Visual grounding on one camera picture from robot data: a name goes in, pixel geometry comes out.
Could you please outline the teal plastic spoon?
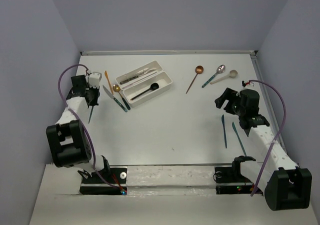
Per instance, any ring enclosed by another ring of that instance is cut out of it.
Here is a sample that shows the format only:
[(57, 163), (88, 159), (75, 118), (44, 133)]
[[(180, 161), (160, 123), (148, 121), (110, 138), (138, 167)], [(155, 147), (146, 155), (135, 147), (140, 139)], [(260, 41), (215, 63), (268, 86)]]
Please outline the teal plastic spoon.
[(91, 107), (90, 114), (89, 114), (89, 118), (88, 118), (88, 124), (90, 124), (90, 122), (91, 122), (94, 107), (95, 107), (95, 106), (92, 106), (92, 107)]

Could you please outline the steel knife teal handle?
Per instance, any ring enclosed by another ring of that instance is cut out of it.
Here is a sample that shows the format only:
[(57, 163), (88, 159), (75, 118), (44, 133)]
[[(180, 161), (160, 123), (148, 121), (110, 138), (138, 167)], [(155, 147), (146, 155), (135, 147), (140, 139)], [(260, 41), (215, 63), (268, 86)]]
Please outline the steel knife teal handle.
[(104, 92), (121, 107), (124, 112), (128, 112), (128, 110), (122, 105), (122, 103), (103, 85), (102, 86)]

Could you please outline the steel knife dark handle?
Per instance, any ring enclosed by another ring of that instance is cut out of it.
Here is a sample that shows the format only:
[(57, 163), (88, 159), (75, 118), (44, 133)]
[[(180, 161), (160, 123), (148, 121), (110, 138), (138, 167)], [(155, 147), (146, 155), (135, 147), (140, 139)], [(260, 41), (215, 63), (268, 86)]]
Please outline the steel knife dark handle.
[(126, 80), (121, 81), (120, 84), (123, 85), (123, 84), (126, 84), (132, 80), (135, 80), (135, 79), (145, 75), (148, 71), (149, 71), (149, 69), (145, 68), (145, 69), (141, 70), (140, 72), (138, 72), (137, 74), (135, 74), (134, 76), (127, 78)]

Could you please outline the black measuring spoon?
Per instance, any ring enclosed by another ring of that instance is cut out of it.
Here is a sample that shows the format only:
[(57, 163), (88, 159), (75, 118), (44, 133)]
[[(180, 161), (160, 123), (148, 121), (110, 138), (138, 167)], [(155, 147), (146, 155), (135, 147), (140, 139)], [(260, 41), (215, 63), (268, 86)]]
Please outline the black measuring spoon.
[(147, 92), (153, 92), (153, 91), (157, 90), (159, 87), (160, 86), (159, 86), (159, 84), (157, 82), (152, 83), (147, 90), (145, 90), (145, 91), (139, 93), (138, 95), (132, 97), (130, 100), (133, 101), (133, 100), (139, 98), (140, 96), (146, 94)]

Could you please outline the pink handled steak knife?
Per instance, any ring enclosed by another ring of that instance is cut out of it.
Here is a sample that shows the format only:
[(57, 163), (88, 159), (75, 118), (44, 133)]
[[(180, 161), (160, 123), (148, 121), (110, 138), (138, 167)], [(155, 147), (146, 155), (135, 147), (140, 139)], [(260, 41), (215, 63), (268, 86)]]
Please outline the pink handled steak knife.
[(157, 73), (156, 70), (151, 71), (151, 72), (148, 72), (147, 74), (141, 76), (140, 78), (135, 79), (134, 81), (129, 82), (128, 85), (122, 86), (121, 89), (129, 88), (129, 87), (133, 86), (134, 84), (137, 84), (138, 82), (140, 82), (140, 81), (142, 81), (142, 80), (144, 80), (144, 79), (146, 79), (146, 78), (148, 78), (148, 77), (150, 77), (150, 76), (152, 76), (152, 75), (154, 75), (154, 74), (156, 74), (156, 73)]

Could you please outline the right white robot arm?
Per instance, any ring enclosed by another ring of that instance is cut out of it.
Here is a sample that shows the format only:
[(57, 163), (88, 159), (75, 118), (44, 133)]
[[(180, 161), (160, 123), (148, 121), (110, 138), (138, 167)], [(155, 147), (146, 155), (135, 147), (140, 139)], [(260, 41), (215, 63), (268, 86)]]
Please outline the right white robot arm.
[(282, 148), (268, 120), (259, 113), (260, 95), (252, 89), (226, 88), (215, 99), (218, 109), (238, 116), (239, 125), (266, 159), (240, 155), (230, 166), (217, 166), (213, 179), (218, 194), (263, 194), (272, 211), (307, 209), (310, 205), (312, 174), (301, 168)]

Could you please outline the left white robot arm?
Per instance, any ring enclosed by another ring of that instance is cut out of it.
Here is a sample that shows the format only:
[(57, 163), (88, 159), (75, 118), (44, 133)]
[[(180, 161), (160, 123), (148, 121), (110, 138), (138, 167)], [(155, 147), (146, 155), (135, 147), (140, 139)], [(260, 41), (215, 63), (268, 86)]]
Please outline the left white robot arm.
[(104, 183), (112, 173), (109, 162), (103, 155), (93, 152), (81, 122), (86, 110), (98, 105), (101, 79), (99, 72), (71, 77), (72, 87), (63, 99), (67, 106), (60, 119), (46, 128), (46, 136), (56, 167), (80, 168), (87, 176), (93, 173), (97, 181)]

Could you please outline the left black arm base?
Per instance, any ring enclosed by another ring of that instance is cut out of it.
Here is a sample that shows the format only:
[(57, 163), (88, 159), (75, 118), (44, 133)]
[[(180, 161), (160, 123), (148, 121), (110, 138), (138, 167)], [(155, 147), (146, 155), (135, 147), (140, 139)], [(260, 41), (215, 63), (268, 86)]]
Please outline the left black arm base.
[(96, 161), (96, 170), (89, 172), (87, 169), (78, 170), (81, 177), (79, 193), (82, 195), (127, 195), (126, 166), (110, 166), (109, 161), (101, 156)]

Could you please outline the beige measuring spoon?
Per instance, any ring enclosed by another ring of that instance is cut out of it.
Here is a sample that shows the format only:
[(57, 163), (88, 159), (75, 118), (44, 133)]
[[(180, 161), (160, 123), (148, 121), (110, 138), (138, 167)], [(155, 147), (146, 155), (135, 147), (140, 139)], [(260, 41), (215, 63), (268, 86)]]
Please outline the beige measuring spoon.
[(217, 80), (210, 82), (211, 85), (221, 82), (226, 79), (235, 79), (238, 76), (238, 72), (236, 70), (231, 70), (228, 75), (225, 75)]

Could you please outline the teal plastic knife left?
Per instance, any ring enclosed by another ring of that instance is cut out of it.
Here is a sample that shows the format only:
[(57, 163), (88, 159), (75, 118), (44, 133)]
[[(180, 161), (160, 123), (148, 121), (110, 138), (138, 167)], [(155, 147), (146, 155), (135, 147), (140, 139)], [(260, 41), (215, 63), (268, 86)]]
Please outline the teal plastic knife left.
[(225, 115), (224, 114), (221, 116), (221, 123), (222, 123), (222, 129), (223, 129), (224, 145), (225, 145), (225, 148), (227, 149), (228, 143), (227, 143), (226, 124), (225, 124)]

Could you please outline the teal plastic knife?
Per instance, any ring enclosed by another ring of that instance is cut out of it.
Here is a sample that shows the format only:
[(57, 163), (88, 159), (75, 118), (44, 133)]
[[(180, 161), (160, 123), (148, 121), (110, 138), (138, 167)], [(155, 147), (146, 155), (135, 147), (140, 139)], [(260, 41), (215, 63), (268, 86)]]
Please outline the teal plastic knife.
[(243, 143), (242, 143), (242, 140), (241, 140), (241, 138), (240, 138), (240, 136), (239, 136), (239, 133), (238, 133), (238, 131), (237, 131), (237, 128), (236, 128), (235, 123), (232, 122), (231, 126), (232, 126), (232, 129), (233, 129), (233, 131), (234, 131), (237, 139), (238, 139), (239, 145), (240, 145), (240, 147), (241, 147), (241, 150), (242, 150), (244, 156), (247, 156), (246, 150), (245, 150), (244, 145), (243, 145)]
[(223, 129), (224, 145), (225, 145), (225, 148), (227, 149), (228, 143), (227, 143), (226, 124), (225, 124), (225, 115), (224, 114), (221, 116), (221, 123), (222, 123), (222, 129)]

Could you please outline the orange plastic knife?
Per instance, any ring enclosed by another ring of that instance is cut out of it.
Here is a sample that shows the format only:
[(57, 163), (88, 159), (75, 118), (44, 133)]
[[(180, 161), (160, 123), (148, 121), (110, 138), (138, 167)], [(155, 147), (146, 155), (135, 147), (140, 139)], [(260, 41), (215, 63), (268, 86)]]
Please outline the orange plastic knife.
[(113, 94), (114, 94), (113, 86), (112, 86), (112, 84), (111, 84), (111, 81), (110, 81), (109, 76), (108, 76), (108, 72), (107, 72), (106, 70), (104, 71), (104, 76), (105, 76), (105, 78), (106, 78), (106, 80), (107, 80), (107, 83), (108, 83), (110, 92), (111, 92), (111, 94), (113, 95)]

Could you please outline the teal plastic knife right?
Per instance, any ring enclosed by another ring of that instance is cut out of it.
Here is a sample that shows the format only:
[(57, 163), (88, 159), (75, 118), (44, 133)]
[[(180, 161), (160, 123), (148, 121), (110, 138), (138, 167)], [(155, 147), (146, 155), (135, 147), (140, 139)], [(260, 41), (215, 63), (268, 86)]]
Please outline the teal plastic knife right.
[(236, 128), (235, 123), (232, 122), (231, 126), (232, 126), (232, 129), (233, 129), (233, 131), (234, 131), (237, 139), (238, 139), (239, 145), (240, 145), (240, 147), (241, 147), (241, 150), (242, 150), (244, 156), (247, 156), (246, 150), (245, 150), (244, 145), (243, 145), (243, 143), (242, 143), (242, 140), (241, 140), (241, 138), (240, 138), (240, 136), (239, 136), (239, 133), (238, 133), (238, 131), (237, 131), (237, 128)]

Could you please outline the copper round spoon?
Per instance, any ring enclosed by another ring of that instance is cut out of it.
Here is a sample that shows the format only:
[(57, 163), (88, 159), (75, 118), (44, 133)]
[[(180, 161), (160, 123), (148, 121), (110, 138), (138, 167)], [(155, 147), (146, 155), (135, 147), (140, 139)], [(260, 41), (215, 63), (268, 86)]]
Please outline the copper round spoon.
[(202, 74), (204, 72), (204, 67), (201, 66), (201, 65), (198, 65), (196, 68), (195, 68), (195, 76), (194, 78), (192, 79), (190, 85), (188, 86), (187, 90), (186, 90), (186, 94), (189, 92), (190, 88), (192, 87), (193, 83), (195, 82), (196, 78), (198, 75)]

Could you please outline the white front utensil tray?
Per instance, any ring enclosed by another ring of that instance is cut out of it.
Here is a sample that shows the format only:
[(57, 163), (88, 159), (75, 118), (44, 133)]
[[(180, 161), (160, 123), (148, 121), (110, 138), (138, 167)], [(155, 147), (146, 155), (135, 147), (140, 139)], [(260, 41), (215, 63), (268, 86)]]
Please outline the white front utensil tray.
[(128, 104), (135, 108), (156, 96), (168, 91), (173, 84), (172, 79), (165, 71), (151, 76), (122, 91)]

